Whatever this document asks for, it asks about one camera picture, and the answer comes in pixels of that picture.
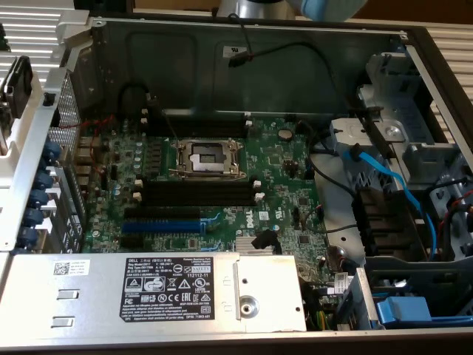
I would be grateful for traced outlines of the blue expansion slot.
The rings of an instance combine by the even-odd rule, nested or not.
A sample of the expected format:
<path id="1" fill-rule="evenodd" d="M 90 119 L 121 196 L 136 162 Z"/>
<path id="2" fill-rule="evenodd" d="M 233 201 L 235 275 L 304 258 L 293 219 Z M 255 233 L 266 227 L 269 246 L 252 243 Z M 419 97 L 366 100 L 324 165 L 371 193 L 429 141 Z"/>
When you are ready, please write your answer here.
<path id="1" fill-rule="evenodd" d="M 122 233 L 201 233 L 208 222 L 204 220 L 158 220 L 125 222 Z"/>

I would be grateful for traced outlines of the white parts rack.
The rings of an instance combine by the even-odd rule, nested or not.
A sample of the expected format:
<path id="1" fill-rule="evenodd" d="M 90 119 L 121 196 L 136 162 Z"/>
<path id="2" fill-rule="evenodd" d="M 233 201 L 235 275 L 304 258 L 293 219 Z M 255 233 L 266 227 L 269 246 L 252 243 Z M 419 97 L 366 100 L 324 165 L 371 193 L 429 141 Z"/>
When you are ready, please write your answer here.
<path id="1" fill-rule="evenodd" d="M 21 225 L 27 203 L 28 189 L 31 188 L 33 170 L 23 153 L 27 149 L 27 136 L 34 121 L 35 111 L 43 98 L 41 79 L 33 73 L 33 91 L 21 118 L 13 122 L 12 132 L 7 139 L 8 152 L 0 156 L 0 252 L 13 250 L 18 228 Z"/>

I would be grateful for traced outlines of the blue plastic latch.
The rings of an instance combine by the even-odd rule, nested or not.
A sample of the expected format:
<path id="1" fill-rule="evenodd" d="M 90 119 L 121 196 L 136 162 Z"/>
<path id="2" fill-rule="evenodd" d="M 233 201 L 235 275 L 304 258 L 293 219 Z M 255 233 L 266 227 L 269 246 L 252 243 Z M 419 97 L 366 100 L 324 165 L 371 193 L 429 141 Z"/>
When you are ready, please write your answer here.
<path id="1" fill-rule="evenodd" d="M 415 328 L 432 323 L 424 297 L 387 297 L 376 304 L 376 310 L 385 328 Z"/>

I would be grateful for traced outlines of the blue card retention clip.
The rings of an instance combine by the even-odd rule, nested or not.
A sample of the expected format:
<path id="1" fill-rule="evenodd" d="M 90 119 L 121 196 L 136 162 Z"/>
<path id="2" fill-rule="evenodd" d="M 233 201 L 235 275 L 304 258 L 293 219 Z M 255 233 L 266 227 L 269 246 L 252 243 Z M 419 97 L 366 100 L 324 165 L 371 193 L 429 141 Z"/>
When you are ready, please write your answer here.
<path id="1" fill-rule="evenodd" d="M 30 227 L 22 227 L 18 240 L 25 245 L 35 245 L 38 241 L 38 231 Z"/>
<path id="2" fill-rule="evenodd" d="M 47 163 L 54 164 L 60 158 L 61 151 L 61 146 L 58 143 L 46 141 L 41 156 Z"/>
<path id="3" fill-rule="evenodd" d="M 49 189 L 54 184 L 54 178 L 50 175 L 49 170 L 40 170 L 38 172 L 38 183 L 42 189 Z"/>
<path id="4" fill-rule="evenodd" d="M 44 222 L 44 215 L 41 210 L 26 208 L 23 216 L 22 223 L 24 226 L 35 227 L 41 225 Z"/>
<path id="5" fill-rule="evenodd" d="M 29 195 L 29 204 L 33 208 L 40 208 L 41 206 L 47 205 L 49 196 L 44 190 L 32 189 Z"/>

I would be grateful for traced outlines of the silver chipset heatsink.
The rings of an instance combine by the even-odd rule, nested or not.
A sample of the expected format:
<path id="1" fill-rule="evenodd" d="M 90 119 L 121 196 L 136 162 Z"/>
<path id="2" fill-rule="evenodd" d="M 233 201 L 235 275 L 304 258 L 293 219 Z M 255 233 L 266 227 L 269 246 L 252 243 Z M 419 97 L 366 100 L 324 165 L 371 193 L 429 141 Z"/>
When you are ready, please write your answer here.
<path id="1" fill-rule="evenodd" d="M 235 240 L 235 251 L 239 252 L 240 254 L 248 254 L 248 255 L 272 255 L 275 254 L 273 246 L 268 246 L 264 249 L 256 249 L 252 242 L 256 238 L 254 236 L 251 237 L 236 237 Z"/>

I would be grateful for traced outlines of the short black expansion slot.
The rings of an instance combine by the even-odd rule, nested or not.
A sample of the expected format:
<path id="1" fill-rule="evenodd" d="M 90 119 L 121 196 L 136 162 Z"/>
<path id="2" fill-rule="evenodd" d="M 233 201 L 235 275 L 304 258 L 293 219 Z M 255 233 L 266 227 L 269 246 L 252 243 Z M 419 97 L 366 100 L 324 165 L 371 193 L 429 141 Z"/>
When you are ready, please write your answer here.
<path id="1" fill-rule="evenodd" d="M 119 244 L 122 249 L 141 250 L 144 248 L 144 236 L 141 234 L 122 234 Z"/>

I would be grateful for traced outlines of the CPU socket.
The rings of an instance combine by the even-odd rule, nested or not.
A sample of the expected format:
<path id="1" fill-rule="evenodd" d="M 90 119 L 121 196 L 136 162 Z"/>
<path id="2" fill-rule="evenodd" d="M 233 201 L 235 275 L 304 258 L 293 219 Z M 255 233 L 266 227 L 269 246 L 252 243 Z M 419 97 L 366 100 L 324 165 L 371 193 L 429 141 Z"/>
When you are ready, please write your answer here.
<path id="1" fill-rule="evenodd" d="M 247 177 L 240 159 L 244 146 L 233 138 L 182 139 L 174 149 L 175 167 L 169 168 L 169 174 L 181 180 L 235 181 Z"/>

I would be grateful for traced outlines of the black hard disk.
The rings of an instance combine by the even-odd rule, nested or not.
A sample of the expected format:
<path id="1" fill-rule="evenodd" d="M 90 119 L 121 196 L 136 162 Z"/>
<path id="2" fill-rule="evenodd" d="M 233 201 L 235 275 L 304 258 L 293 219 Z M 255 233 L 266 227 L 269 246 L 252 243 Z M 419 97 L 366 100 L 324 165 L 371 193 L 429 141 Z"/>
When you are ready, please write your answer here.
<path id="1" fill-rule="evenodd" d="M 21 118 L 32 92 L 33 70 L 28 56 L 16 57 L 0 86 L 0 101 L 7 103 L 13 118 Z"/>

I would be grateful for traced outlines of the metal disk bay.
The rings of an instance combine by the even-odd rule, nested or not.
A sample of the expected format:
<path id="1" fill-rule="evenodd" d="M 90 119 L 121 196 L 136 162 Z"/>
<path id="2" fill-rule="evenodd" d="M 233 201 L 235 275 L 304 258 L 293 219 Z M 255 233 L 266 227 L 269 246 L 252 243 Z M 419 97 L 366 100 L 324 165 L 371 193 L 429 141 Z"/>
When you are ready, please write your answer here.
<path id="1" fill-rule="evenodd" d="M 366 65 L 367 84 L 358 96 L 375 127 L 367 151 L 398 173 L 412 191 L 465 192 L 473 172 L 424 83 L 405 53 L 373 55 Z"/>

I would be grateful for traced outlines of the long black expansion slot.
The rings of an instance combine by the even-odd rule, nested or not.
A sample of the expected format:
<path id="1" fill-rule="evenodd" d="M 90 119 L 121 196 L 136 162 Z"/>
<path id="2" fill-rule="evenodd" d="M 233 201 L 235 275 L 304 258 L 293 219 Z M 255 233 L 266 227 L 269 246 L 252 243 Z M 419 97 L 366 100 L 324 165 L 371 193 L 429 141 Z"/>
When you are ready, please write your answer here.
<path id="1" fill-rule="evenodd" d="M 200 210 L 193 207 L 128 207 L 124 219 L 199 220 Z"/>

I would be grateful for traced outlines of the open PC case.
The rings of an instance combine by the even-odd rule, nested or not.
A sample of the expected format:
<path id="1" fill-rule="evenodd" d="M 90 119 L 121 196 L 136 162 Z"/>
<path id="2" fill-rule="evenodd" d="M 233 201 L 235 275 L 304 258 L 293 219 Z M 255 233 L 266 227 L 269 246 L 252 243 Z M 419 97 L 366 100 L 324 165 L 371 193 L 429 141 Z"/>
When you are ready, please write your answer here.
<path id="1" fill-rule="evenodd" d="M 55 16 L 52 49 L 33 46 L 43 28 L 29 25 L 25 51 L 0 13 L 0 86 L 16 57 L 30 58 L 43 98 L 23 151 L 32 189 L 49 201 L 38 241 L 18 240 L 0 252 L 0 285 L 12 257 L 45 254 L 197 253 L 201 251 L 85 253 L 89 217 L 83 187 L 102 170 L 81 141 L 125 122 L 146 124 L 142 109 L 242 111 L 253 121 L 283 120 L 305 139 L 307 159 L 324 206 L 330 245 L 350 263 L 348 285 L 331 294 L 299 277 L 306 331 L 258 339 L 0 348 L 1 353 L 86 352 L 192 355 L 473 355 L 473 188 L 465 192 L 412 191 L 403 178 L 359 143 L 343 155 L 330 124 L 357 118 L 370 136 L 358 88 L 367 84 L 373 55 L 405 53 L 415 63 L 473 172 L 473 105 L 432 37 L 420 27 L 317 24 L 169 15 L 109 15 L 74 11 Z M 61 146 L 47 163 L 46 141 Z M 38 172 L 54 184 L 42 189 Z M 376 304 L 387 297 L 424 297 L 432 323 L 385 328 Z"/>

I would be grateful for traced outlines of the green motherboard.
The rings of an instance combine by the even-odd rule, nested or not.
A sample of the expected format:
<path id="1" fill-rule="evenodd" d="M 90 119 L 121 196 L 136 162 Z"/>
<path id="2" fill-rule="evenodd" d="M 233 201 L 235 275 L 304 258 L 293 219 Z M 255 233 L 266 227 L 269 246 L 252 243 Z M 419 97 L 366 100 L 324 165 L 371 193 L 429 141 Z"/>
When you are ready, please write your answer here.
<path id="1" fill-rule="evenodd" d="M 293 140 L 278 139 L 280 129 L 290 129 L 283 120 L 250 122 L 246 138 L 233 138 L 243 144 L 240 152 L 244 180 L 262 185 L 255 194 L 255 206 L 175 206 L 200 210 L 207 221 L 201 233 L 125 233 L 144 236 L 143 249 L 120 247 L 125 222 L 158 221 L 124 219 L 128 207 L 142 206 L 134 191 L 143 180 L 181 180 L 169 174 L 175 167 L 174 145 L 184 139 L 150 137 L 137 126 L 125 122 L 118 131 L 105 131 L 81 141 L 101 161 L 102 170 L 89 176 L 83 187 L 88 223 L 82 251 L 115 253 L 133 251 L 235 251 L 236 237 L 256 237 L 266 229 L 277 233 L 283 255 L 296 260 L 299 276 L 316 288 L 338 294 L 348 285 L 349 260 L 330 245 L 333 228 L 326 227 L 324 206 L 316 192 L 314 168 L 307 159 L 305 139 L 293 133 Z"/>

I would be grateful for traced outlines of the silver metal drive bracket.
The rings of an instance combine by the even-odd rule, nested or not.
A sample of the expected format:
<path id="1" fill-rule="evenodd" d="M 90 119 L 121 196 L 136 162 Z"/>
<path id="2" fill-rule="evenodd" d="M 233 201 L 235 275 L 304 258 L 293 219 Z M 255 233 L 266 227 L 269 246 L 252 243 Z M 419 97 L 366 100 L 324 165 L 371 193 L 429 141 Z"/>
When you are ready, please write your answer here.
<path id="1" fill-rule="evenodd" d="M 374 120 L 374 124 L 381 133 L 381 137 L 387 142 L 393 152 L 395 151 L 394 146 L 396 144 L 404 148 L 408 142 L 404 128 L 399 122 L 394 120 Z M 365 152 L 374 157 L 381 154 L 357 118 L 335 119 L 330 124 L 330 131 L 334 148 L 339 155 L 343 155 L 356 143 L 359 143 Z"/>

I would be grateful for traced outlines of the silver power supply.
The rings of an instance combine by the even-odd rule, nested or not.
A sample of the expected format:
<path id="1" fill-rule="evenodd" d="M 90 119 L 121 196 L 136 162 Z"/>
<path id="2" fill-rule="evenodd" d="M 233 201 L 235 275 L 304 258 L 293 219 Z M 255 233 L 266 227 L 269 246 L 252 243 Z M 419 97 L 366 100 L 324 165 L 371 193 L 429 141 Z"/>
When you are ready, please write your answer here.
<path id="1" fill-rule="evenodd" d="M 0 285 L 0 348 L 258 339 L 305 331 L 291 256 L 17 255 Z"/>

